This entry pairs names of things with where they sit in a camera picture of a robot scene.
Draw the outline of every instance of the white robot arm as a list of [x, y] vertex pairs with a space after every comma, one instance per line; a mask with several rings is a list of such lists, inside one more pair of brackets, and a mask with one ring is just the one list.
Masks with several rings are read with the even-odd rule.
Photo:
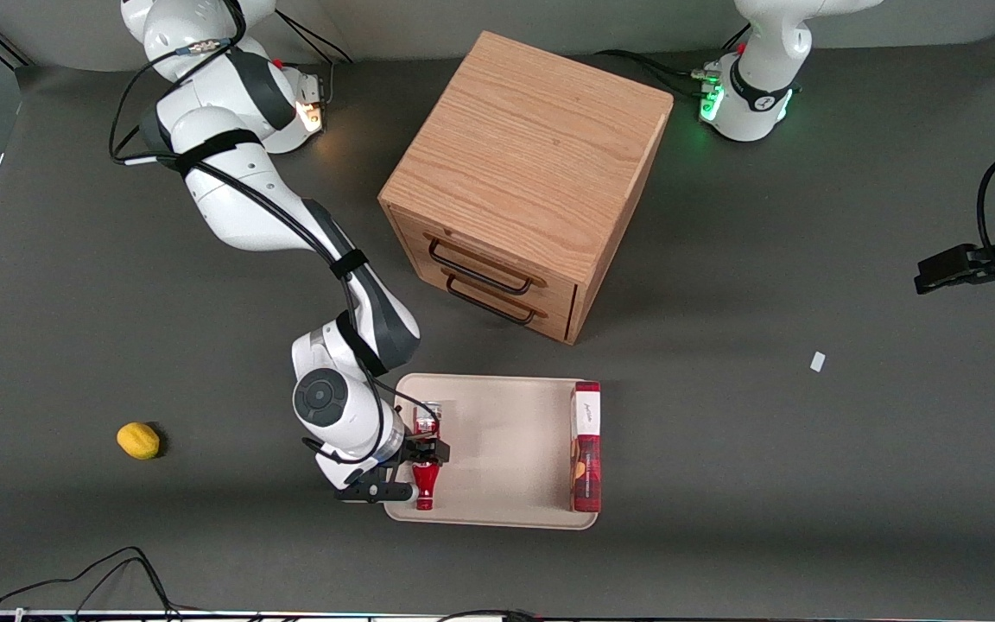
[[731, 51], [706, 65], [716, 82], [700, 117], [733, 141], [750, 142], [770, 134], [785, 117], [790, 84], [813, 48], [805, 20], [841, 16], [882, 0], [735, 0], [751, 23], [743, 54]]
[[[238, 32], [233, 7], [231, 0], [123, 0], [122, 15], [155, 60], [202, 42], [211, 50], [230, 43]], [[274, 0], [240, 0], [238, 7], [251, 25], [274, 10]], [[151, 154], [160, 154], [143, 159], [182, 173], [202, 217], [226, 244], [315, 251], [329, 263], [344, 284], [348, 311], [294, 341], [294, 412], [315, 437], [307, 444], [329, 483], [347, 493], [337, 496], [410, 500], [414, 487], [368, 473], [437, 448], [404, 444], [402, 418], [371, 383], [372, 375], [409, 361], [419, 344], [417, 322], [325, 208], [294, 194], [268, 155], [296, 149], [320, 130], [316, 78], [273, 64], [246, 36], [212, 60], [179, 54], [159, 60], [155, 70], [176, 82], [204, 60], [143, 115], [143, 139]], [[447, 459], [446, 445], [440, 455]]]

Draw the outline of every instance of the white wall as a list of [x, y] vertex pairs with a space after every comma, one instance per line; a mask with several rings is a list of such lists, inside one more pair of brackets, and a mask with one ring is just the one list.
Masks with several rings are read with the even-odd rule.
[[[357, 59], [461, 56], [493, 30], [546, 50], [713, 48], [743, 24], [730, 0], [279, 0]], [[995, 35], [995, 0], [887, 0], [813, 20], [818, 47], [964, 43]], [[126, 70], [143, 52], [118, 0], [0, 0], [0, 31], [42, 64]], [[277, 58], [315, 60], [275, 17], [251, 30]]]

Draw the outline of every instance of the black strap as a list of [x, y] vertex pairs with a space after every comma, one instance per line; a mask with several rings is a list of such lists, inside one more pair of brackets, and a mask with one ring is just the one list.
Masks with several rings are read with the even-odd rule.
[[785, 98], [785, 94], [789, 93], [789, 88], [793, 86], [790, 83], [782, 88], [778, 88], [777, 91], [763, 91], [762, 88], [750, 86], [750, 84], [747, 84], [746, 79], [743, 79], [743, 74], [739, 73], [739, 59], [735, 59], [732, 63], [732, 68], [729, 72], [729, 82], [732, 83], [732, 88], [734, 88], [735, 92], [741, 98], [746, 99], [747, 107], [750, 107], [752, 111], [768, 111], [773, 109], [774, 104], [781, 102], [782, 98]]
[[344, 278], [348, 272], [352, 272], [356, 268], [367, 263], [367, 256], [364, 255], [359, 248], [354, 248], [351, 251], [345, 252], [343, 257], [333, 261], [328, 264], [328, 269], [333, 272], [333, 276], [336, 276], [336, 280]]
[[378, 378], [386, 373], [386, 366], [383, 366], [383, 362], [379, 361], [378, 354], [375, 354], [375, 351], [367, 346], [367, 342], [363, 340], [362, 336], [359, 336], [355, 327], [352, 326], [352, 316], [347, 311], [336, 316], [336, 330], [340, 331], [340, 336], [343, 336], [344, 342], [352, 349], [352, 354], [356, 355], [356, 359], [359, 359], [362, 366], [367, 367], [367, 371], [370, 371], [373, 377]]
[[256, 143], [262, 145], [260, 137], [252, 130], [228, 130], [210, 136], [201, 145], [190, 149], [185, 154], [180, 154], [171, 162], [171, 168], [178, 170], [179, 175], [186, 177], [190, 169], [204, 159], [236, 149], [241, 143]]

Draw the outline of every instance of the wooden box top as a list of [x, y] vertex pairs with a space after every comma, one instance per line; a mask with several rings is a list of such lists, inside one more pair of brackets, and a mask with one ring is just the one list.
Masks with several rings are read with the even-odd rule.
[[672, 105], [663, 91], [483, 32], [379, 198], [587, 282]]

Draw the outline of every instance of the green led light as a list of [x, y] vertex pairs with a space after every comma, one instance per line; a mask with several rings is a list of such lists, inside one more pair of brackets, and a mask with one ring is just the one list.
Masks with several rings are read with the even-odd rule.
[[701, 117], [706, 119], [706, 121], [712, 121], [716, 118], [716, 111], [719, 110], [719, 102], [724, 98], [724, 87], [716, 86], [715, 90], [708, 94], [711, 95], [712, 102], [706, 102], [701, 106]]
[[793, 88], [790, 88], [789, 91], [786, 92], [785, 94], [785, 103], [782, 104], [782, 111], [779, 111], [779, 113], [777, 113], [778, 121], [782, 121], [782, 119], [785, 118], [785, 111], [789, 109], [789, 100], [791, 98], [793, 98]]

